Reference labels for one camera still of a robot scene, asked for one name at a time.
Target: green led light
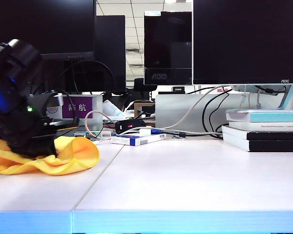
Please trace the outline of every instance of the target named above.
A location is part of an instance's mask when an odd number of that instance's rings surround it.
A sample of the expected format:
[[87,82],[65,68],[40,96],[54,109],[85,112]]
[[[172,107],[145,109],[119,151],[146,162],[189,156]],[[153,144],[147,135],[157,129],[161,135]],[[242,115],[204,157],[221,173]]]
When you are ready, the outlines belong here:
[[28,106],[28,107],[27,107],[27,111],[28,111],[28,112],[32,112],[32,111],[34,111],[34,108],[33,108],[32,106]]

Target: ceiling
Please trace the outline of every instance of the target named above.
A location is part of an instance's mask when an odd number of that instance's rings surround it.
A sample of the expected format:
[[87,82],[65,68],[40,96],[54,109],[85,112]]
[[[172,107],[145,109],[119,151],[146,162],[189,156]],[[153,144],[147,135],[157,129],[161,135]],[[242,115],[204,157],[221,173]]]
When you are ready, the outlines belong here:
[[144,76],[144,11],[192,11],[192,0],[96,1],[97,16],[125,15],[127,81]]

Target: yellow microfiber towel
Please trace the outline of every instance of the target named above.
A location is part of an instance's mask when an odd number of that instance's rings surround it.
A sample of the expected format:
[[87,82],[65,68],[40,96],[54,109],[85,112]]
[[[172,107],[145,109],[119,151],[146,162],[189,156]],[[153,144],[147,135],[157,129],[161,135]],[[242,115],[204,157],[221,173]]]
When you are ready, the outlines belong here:
[[97,146],[84,137],[60,136],[54,140],[58,156],[25,158],[0,140],[0,174],[15,175],[41,170],[50,175],[66,175],[89,169],[100,159]]

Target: aoc logo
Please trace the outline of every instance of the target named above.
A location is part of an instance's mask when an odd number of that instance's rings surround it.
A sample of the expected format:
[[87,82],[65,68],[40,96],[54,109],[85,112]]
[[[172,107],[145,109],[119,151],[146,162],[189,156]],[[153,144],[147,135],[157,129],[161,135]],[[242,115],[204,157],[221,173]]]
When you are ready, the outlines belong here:
[[168,78],[167,74],[165,73],[155,73],[152,75],[152,80],[166,80]]

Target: stack of books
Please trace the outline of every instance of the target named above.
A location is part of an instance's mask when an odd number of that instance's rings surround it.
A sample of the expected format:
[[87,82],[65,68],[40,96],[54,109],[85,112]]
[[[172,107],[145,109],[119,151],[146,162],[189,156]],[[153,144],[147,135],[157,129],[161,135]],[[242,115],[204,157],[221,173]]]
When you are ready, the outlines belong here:
[[228,110],[224,141],[251,152],[293,152],[293,110]]

